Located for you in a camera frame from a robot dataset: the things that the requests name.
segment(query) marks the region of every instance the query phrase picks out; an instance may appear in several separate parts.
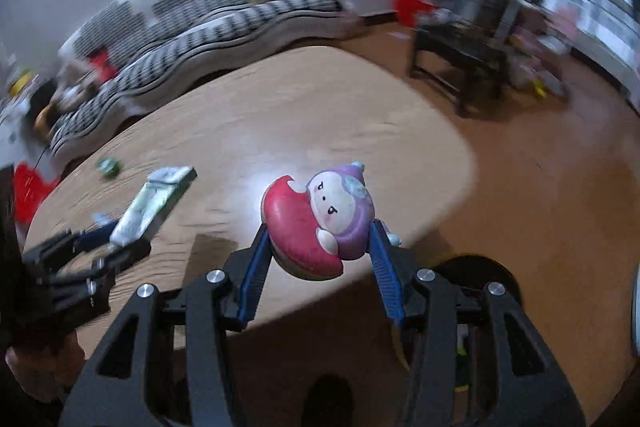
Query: shoe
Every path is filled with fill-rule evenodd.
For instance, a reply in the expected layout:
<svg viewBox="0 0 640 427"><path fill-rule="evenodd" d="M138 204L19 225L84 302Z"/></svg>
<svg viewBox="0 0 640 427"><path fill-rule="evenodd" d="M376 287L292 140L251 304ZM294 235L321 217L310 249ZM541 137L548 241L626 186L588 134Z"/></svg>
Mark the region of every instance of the shoe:
<svg viewBox="0 0 640 427"><path fill-rule="evenodd" d="M352 427L353 393L337 375L322 375L311 386L302 410L301 427Z"/></svg>

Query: metal screw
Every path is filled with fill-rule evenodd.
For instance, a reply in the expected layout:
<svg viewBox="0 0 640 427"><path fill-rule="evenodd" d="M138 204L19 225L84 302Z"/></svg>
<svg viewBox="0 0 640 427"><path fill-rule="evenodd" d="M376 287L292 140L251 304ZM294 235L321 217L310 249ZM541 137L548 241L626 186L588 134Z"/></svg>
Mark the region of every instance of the metal screw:
<svg viewBox="0 0 640 427"><path fill-rule="evenodd" d="M154 292L154 287L147 283L144 283L136 291L136 293L138 294L138 297L142 297L143 299L147 298L153 292Z"/></svg>
<svg viewBox="0 0 640 427"><path fill-rule="evenodd" d="M212 284L222 282L225 278L225 273L222 270L211 270L207 273L207 281Z"/></svg>
<svg viewBox="0 0 640 427"><path fill-rule="evenodd" d="M504 286L499 282L489 283L489 293L491 293L491 295L497 295L499 297L500 295L504 295L504 292Z"/></svg>
<svg viewBox="0 0 640 427"><path fill-rule="evenodd" d="M430 282L436 278L436 272L428 268L420 268L415 275L422 282Z"/></svg>

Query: sofa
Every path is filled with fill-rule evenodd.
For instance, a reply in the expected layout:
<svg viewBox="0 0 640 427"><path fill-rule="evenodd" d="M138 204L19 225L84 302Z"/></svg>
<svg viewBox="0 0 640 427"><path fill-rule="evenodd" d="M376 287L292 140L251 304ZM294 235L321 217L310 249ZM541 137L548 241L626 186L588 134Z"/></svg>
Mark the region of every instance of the sofa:
<svg viewBox="0 0 640 427"><path fill-rule="evenodd" d="M115 0L60 48L64 62L106 52L116 76L47 133L61 171L97 151L130 117L177 98L200 78L305 38L341 38L353 15L340 0Z"/></svg>

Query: red bag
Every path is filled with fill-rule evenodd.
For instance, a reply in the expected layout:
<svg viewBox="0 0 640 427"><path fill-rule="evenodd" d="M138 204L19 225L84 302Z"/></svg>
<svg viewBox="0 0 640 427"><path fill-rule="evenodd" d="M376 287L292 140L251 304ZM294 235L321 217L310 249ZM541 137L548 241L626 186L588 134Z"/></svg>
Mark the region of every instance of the red bag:
<svg viewBox="0 0 640 427"><path fill-rule="evenodd" d="M417 15L431 13L436 7L428 0L394 0L393 8L402 26L415 28Z"/></svg>
<svg viewBox="0 0 640 427"><path fill-rule="evenodd" d="M14 172L15 220L30 225L38 207L59 183L54 180L47 184L35 169L25 162L18 163Z"/></svg>

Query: wooden table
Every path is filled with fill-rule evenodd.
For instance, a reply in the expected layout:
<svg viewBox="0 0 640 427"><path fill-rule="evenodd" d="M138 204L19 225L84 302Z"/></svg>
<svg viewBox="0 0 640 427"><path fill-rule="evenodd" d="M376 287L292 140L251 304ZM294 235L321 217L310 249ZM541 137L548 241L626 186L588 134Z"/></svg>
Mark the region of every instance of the wooden table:
<svg viewBox="0 0 640 427"><path fill-rule="evenodd" d="M123 167L111 182L100 181L95 169L107 155ZM405 245L434 227L474 181L463 139L401 80L334 48L296 49L213 80L115 137L47 198L26 247L66 227L90 226L94 212L121 214L156 168L193 165L198 172L153 240L150 257L118 277L111 314L79 331L90 355L140 284L162 291L181 286L247 247L260 225L260 198L274 179L290 174L306 182L316 171L354 160L366 165L376 215ZM369 271L364 256L346 262L338 279L308 282L271 263L254 324L337 292Z"/></svg>

